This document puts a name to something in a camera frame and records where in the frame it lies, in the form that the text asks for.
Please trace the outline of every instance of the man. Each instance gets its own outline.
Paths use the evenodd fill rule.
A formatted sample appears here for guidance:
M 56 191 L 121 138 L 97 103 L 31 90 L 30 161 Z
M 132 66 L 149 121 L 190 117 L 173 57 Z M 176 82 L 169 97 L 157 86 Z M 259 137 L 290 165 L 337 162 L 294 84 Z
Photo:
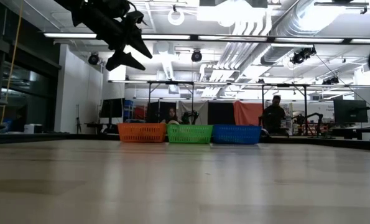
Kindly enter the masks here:
M 280 96 L 274 96 L 272 105 L 268 106 L 262 115 L 264 127 L 269 133 L 280 132 L 281 121 L 285 119 L 285 112 L 280 107 Z

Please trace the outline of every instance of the security camera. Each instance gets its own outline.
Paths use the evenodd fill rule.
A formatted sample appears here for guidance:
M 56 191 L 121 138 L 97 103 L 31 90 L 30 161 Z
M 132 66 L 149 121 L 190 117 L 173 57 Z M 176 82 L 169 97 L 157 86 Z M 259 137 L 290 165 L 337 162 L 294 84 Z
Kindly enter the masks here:
M 203 59 L 203 55 L 200 50 L 194 50 L 192 54 L 192 62 L 200 62 Z
M 98 53 L 91 53 L 91 56 L 88 58 L 88 63 L 90 65 L 98 65 L 98 63 L 99 63 Z

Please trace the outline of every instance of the monitor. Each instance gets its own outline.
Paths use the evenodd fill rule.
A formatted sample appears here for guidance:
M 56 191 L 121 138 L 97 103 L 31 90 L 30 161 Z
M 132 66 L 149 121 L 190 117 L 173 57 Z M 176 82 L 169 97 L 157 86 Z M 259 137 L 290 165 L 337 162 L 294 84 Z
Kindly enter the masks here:
M 334 100 L 335 122 L 345 123 L 367 123 L 367 103 L 364 100 Z
M 123 116 L 124 98 L 103 100 L 101 118 L 120 118 Z

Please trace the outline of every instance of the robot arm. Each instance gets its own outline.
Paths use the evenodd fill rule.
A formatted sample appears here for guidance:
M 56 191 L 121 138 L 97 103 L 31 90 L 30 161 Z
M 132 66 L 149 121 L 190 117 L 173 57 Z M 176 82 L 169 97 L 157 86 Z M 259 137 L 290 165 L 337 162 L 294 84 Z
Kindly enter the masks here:
M 131 53 L 124 53 L 130 45 L 141 54 L 152 58 L 152 54 L 142 40 L 142 31 L 136 26 L 143 21 L 143 13 L 129 12 L 128 0 L 55 0 L 72 12 L 73 25 L 83 23 L 91 29 L 98 40 L 103 40 L 115 53 L 109 58 L 106 69 L 112 71 L 120 65 L 127 65 L 139 70 L 146 68 Z
M 304 117 L 304 116 L 302 116 L 300 114 L 298 116 L 293 117 L 292 119 L 295 119 L 296 118 L 297 119 L 297 124 L 305 124 L 305 119 L 308 119 L 308 118 L 310 118 L 312 116 L 318 116 L 319 117 L 319 119 L 317 121 L 317 126 L 316 126 L 316 134 L 317 134 L 317 136 L 319 136 L 320 133 L 321 133 L 321 131 L 320 131 L 321 121 L 323 119 L 323 115 L 322 114 L 320 114 L 320 113 L 313 113 L 313 114 L 308 114 L 307 117 Z
M 200 114 L 197 111 L 187 111 L 182 115 L 182 124 L 190 124 L 190 118 L 193 117 L 192 125 L 196 123 L 196 120 Z

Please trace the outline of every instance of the black curtain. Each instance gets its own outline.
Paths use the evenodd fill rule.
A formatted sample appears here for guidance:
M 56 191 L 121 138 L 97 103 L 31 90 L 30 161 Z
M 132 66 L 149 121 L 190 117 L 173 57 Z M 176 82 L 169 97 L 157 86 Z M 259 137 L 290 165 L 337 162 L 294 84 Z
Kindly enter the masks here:
M 168 103 L 168 102 L 160 102 L 160 120 L 167 120 L 169 119 L 170 109 L 173 108 L 175 111 L 177 110 L 177 103 Z
M 151 103 L 147 107 L 147 122 L 159 123 L 164 119 L 168 119 L 171 108 L 176 110 L 177 103 L 160 102 L 160 106 L 159 102 Z
M 236 124 L 233 103 L 208 102 L 208 124 Z

